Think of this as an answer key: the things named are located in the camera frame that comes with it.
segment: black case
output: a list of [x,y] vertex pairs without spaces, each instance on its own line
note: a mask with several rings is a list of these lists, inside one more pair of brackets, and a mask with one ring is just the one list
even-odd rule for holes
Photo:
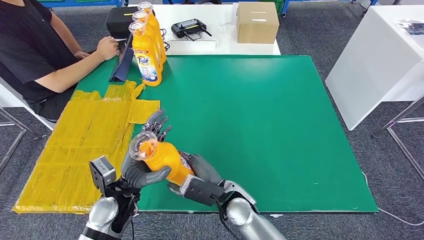
[[115,39],[126,39],[130,35],[128,27],[133,21],[133,13],[137,12],[136,6],[114,7],[107,17],[107,30]]

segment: tide logo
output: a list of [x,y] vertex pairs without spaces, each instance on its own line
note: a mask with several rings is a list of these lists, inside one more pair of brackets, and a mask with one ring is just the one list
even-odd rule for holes
[[147,56],[138,56],[137,62],[142,65],[148,66],[150,63],[150,59]]

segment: robot finger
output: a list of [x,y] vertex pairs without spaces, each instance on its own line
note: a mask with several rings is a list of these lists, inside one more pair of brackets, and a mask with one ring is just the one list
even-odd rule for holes
[[168,117],[165,116],[164,118],[162,118],[159,122],[159,124],[155,127],[153,133],[156,134],[156,136],[160,136],[161,133],[161,129],[164,126],[164,124],[168,121]]
[[167,136],[168,132],[169,132],[171,129],[172,129],[172,126],[171,126],[171,125],[167,126],[167,127],[163,130],[163,132],[159,135],[159,137],[157,138],[157,140],[158,140],[159,142],[163,142],[163,141],[164,141],[164,139],[165,139],[165,137]]
[[161,109],[159,111],[155,111],[152,115],[150,115],[143,127],[144,131],[153,131],[158,124],[158,121],[162,118],[164,115],[165,110]]

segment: metal table leg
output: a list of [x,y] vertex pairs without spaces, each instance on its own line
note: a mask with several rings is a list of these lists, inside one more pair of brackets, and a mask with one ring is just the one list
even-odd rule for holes
[[0,115],[4,116],[5,118],[7,118],[9,120],[9,121],[5,121],[5,122],[0,122],[0,127],[18,126],[21,129],[20,132],[18,133],[17,137],[13,141],[12,146],[9,148],[6,155],[0,161],[0,174],[1,174],[3,169],[5,169],[6,165],[8,164],[8,161],[11,158],[12,154],[14,153],[19,142],[22,140],[22,137],[24,136],[24,134],[26,132],[29,132],[34,139],[38,139],[40,137],[40,135],[33,132],[31,129],[29,129],[26,125],[24,125],[22,122],[20,122],[14,116],[12,116],[10,113],[8,113],[2,107],[0,107]]
[[421,179],[424,181],[424,171],[418,165],[415,158],[411,155],[411,153],[408,151],[407,147],[404,145],[404,143],[399,139],[398,135],[396,135],[395,131],[393,131],[392,127],[396,123],[414,123],[414,122],[424,122],[424,117],[413,117],[413,118],[404,118],[406,115],[417,109],[419,106],[424,104],[424,95],[422,95],[419,99],[411,103],[405,110],[401,111],[397,116],[395,116],[392,120],[390,120],[386,125],[384,125],[380,130],[375,132],[373,134],[374,137],[378,138],[381,136],[381,134],[384,133],[385,130],[388,131],[388,133],[391,135],[391,137],[394,139],[396,144],[400,147],[402,152],[405,154],[405,156],[408,158],[409,162],[412,164],[412,166],[415,168],[415,170],[418,172]]
[[405,118],[405,119],[404,119],[404,117],[406,115],[408,115],[409,113],[411,113],[412,111],[414,111],[415,109],[417,109],[423,103],[424,103],[424,95],[422,95],[417,100],[415,100],[413,103],[411,103],[411,105],[409,105],[407,108],[405,108],[405,110],[401,111],[397,116],[395,116],[392,120],[390,120],[380,130],[378,130],[377,132],[375,132],[373,134],[373,136],[376,137],[376,138],[380,137],[380,135],[383,134],[384,131],[387,128],[391,128],[393,125],[395,125],[397,122],[399,122],[401,120],[404,121],[404,123],[406,123],[405,119],[409,119],[410,120],[410,121],[408,121],[408,123],[410,123],[410,122],[420,122],[421,121],[420,119],[422,119],[422,117]]
[[1,106],[0,106],[0,115],[3,115],[5,118],[7,118],[9,121],[11,121],[12,123],[14,123],[16,126],[20,127],[21,129],[27,130],[34,137],[34,139],[38,139],[40,137],[40,135],[38,135],[35,132],[33,132],[31,129],[29,129],[27,126],[25,126],[25,124],[23,124],[21,121],[19,121],[18,119],[16,119],[14,116],[12,116],[10,113],[8,113]]

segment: orange bottle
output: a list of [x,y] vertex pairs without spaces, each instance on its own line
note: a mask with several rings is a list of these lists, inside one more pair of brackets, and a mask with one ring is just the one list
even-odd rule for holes
[[162,71],[156,57],[155,43],[145,34],[146,24],[135,21],[128,29],[132,33],[132,49],[143,83],[158,86],[162,81]]
[[157,41],[156,32],[148,24],[149,15],[145,11],[136,11],[132,15],[132,20],[135,22],[141,22],[145,24],[145,34],[151,39],[151,41],[154,43],[154,53],[156,55],[157,64],[159,65],[160,71],[162,72],[163,66],[161,61],[161,46],[159,42]]
[[153,15],[153,5],[144,1],[138,5],[139,11],[144,11],[148,14],[147,24],[151,26],[151,28],[156,32],[156,41],[159,43],[160,48],[160,62],[162,65],[167,60],[167,53],[165,52],[164,42],[162,41],[161,28],[159,27],[159,22],[156,17]]
[[169,166],[171,172],[166,178],[178,186],[183,184],[187,175],[194,175],[189,163],[180,156],[178,150],[169,142],[160,142],[151,131],[143,131],[129,144],[130,156],[144,161],[152,171]]

